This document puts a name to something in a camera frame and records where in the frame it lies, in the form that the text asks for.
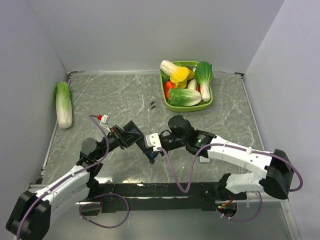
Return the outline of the yellow leaf cabbage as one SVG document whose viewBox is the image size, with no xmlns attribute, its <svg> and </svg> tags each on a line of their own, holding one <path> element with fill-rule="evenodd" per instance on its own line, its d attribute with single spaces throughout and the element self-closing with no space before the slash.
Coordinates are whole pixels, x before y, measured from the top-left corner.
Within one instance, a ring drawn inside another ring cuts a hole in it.
<svg viewBox="0 0 320 240">
<path fill-rule="evenodd" d="M 188 67 L 178 66 L 168 60 L 163 60 L 159 68 L 169 76 L 175 88 L 186 88 L 187 82 L 195 77 L 195 73 Z"/>
</svg>

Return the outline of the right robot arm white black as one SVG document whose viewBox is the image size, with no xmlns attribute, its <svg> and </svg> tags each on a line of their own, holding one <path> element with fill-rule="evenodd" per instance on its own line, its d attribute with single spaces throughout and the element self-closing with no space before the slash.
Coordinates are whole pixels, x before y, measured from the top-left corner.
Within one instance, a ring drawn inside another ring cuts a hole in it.
<svg viewBox="0 0 320 240">
<path fill-rule="evenodd" d="M 218 187 L 223 199 L 245 192 L 264 192 L 279 200 L 288 198 L 294 168 L 283 150 L 259 151 L 232 143 L 213 133 L 195 129 L 181 115 L 171 117 L 168 126 L 168 135 L 152 133 L 144 137 L 146 147 L 152 152 L 166 156 L 169 151 L 184 147 L 196 158 L 220 160 L 248 171 L 223 175 Z"/>
</svg>

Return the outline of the aluminium frame rail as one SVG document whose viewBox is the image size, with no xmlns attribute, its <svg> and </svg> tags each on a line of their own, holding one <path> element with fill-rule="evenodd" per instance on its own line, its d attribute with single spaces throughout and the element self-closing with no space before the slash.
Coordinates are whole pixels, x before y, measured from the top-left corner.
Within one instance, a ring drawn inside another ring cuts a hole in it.
<svg viewBox="0 0 320 240">
<path fill-rule="evenodd" d="M 28 187 L 28 190 L 32 193 L 37 192 L 43 188 L 46 188 L 46 184 L 30 184 Z M 277 199 L 275 197 L 272 197 L 265 192 L 261 192 L 261 197 L 263 202 L 283 202 L 283 199 Z M 153 199 L 162 199 L 162 200 L 171 200 L 171 199 L 187 199 L 187 196 L 166 196 L 166 197 L 125 197 L 127 200 L 153 200 Z M 246 199 L 240 200 L 239 198 L 234 199 L 231 203 L 242 203 L 242 202 L 259 202 L 260 198 L 259 195 L 255 192 L 247 192 L 246 193 Z M 82 200 L 78 201 L 75 204 L 76 205 L 84 205 L 88 203 L 93 203 L 92 200 Z"/>
</svg>

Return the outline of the white remote control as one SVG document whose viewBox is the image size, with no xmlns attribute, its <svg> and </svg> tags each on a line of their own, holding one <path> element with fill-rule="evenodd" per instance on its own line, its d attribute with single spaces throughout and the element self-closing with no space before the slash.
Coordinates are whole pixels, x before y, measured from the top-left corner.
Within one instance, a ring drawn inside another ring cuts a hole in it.
<svg viewBox="0 0 320 240">
<path fill-rule="evenodd" d="M 210 163 L 210 159 L 206 158 L 204 156 L 200 156 L 199 157 L 199 162 L 202 163 L 202 164 L 208 164 L 208 163 Z"/>
</svg>

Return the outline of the red pepper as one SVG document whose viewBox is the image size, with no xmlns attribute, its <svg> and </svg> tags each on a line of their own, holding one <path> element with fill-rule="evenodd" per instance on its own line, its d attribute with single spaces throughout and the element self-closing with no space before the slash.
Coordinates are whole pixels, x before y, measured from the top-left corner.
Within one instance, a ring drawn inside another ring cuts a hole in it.
<svg viewBox="0 0 320 240">
<path fill-rule="evenodd" d="M 175 88 L 175 85 L 170 80 L 165 83 L 164 95 L 166 100 L 168 100 L 168 98 L 170 97 L 169 90 L 174 88 Z"/>
</svg>

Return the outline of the napa cabbage on table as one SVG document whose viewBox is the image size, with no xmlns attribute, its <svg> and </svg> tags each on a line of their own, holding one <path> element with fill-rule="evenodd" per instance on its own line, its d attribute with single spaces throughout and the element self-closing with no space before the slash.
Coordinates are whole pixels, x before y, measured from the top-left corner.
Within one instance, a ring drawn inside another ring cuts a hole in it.
<svg viewBox="0 0 320 240">
<path fill-rule="evenodd" d="M 58 126 L 67 129 L 72 125 L 72 102 L 69 85 L 65 81 L 60 81 L 55 87 L 55 107 Z"/>
</svg>

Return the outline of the black remote control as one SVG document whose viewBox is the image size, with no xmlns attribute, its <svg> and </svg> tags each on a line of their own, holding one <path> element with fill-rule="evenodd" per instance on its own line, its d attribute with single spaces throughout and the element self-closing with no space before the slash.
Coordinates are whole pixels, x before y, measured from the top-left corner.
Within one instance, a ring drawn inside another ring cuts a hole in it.
<svg viewBox="0 0 320 240">
<path fill-rule="evenodd" d="M 147 157 L 147 150 L 151 149 L 151 148 L 147 148 L 146 145 L 145 145 L 145 141 L 144 141 L 144 135 L 141 136 L 140 140 L 138 140 L 136 142 L 137 146 L 140 148 L 140 150 L 143 152 L 143 154 Z M 148 160 L 148 162 L 150 164 L 154 164 L 155 163 L 155 160 Z"/>
</svg>

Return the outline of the green bok choy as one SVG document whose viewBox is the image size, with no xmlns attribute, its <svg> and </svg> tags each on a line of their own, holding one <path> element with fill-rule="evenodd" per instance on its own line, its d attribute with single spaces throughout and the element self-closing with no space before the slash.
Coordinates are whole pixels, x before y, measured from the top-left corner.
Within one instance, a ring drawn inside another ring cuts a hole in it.
<svg viewBox="0 0 320 240">
<path fill-rule="evenodd" d="M 200 61 L 195 69 L 195 79 L 200 85 L 200 94 L 204 102 L 211 99 L 209 90 L 210 83 L 213 77 L 212 65 L 206 61 Z"/>
</svg>

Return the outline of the white radish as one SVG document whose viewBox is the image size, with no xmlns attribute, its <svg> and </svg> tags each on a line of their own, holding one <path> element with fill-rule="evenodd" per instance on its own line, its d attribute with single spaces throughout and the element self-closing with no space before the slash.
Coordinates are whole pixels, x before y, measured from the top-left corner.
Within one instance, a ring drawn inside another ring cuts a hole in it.
<svg viewBox="0 0 320 240">
<path fill-rule="evenodd" d="M 195 78 L 191 79 L 187 85 L 187 88 L 190 90 L 198 90 L 198 83 Z"/>
</svg>

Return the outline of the black base bar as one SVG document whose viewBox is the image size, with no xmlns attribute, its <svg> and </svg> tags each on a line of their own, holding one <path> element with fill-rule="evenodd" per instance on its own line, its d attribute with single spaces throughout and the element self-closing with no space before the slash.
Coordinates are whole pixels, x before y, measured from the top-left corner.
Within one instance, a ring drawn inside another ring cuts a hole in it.
<svg viewBox="0 0 320 240">
<path fill-rule="evenodd" d="M 215 211 L 217 202 L 246 200 L 246 193 L 234 194 L 217 182 L 193 182 L 187 193 L 176 183 L 99 183 L 89 191 L 88 202 L 101 203 L 103 213 L 126 211 L 189 210 Z"/>
</svg>

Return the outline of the green plastic basket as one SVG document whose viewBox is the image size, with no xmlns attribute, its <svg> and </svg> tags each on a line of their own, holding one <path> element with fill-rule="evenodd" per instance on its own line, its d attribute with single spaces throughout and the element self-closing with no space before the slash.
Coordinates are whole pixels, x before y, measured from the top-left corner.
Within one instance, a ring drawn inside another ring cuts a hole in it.
<svg viewBox="0 0 320 240">
<path fill-rule="evenodd" d="M 163 60 L 160 79 L 164 101 L 173 112 L 196 112 L 213 102 L 213 70 L 206 61 Z"/>
</svg>

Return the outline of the green lettuce head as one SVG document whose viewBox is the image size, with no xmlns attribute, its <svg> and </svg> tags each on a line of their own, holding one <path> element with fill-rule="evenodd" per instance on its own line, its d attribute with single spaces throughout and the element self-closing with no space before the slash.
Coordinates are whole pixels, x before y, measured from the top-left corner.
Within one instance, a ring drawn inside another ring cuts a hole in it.
<svg viewBox="0 0 320 240">
<path fill-rule="evenodd" d="M 191 107 L 202 101 L 201 94 L 197 90 L 188 88 L 171 88 L 169 90 L 168 103 L 175 107 Z"/>
</svg>

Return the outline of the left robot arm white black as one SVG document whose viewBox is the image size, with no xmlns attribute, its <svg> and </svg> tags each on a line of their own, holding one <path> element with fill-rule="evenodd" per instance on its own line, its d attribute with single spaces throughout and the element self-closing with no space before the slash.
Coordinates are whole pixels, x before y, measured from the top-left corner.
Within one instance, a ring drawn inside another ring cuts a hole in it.
<svg viewBox="0 0 320 240">
<path fill-rule="evenodd" d="M 130 121 L 123 128 L 113 126 L 101 141 L 85 139 L 79 160 L 70 171 L 34 193 L 27 190 L 19 196 L 5 228 L 21 240 L 43 239 L 50 223 L 64 210 L 78 201 L 93 201 L 98 197 L 99 182 L 95 177 L 107 153 L 118 147 L 126 149 L 143 137 L 140 129 Z"/>
</svg>

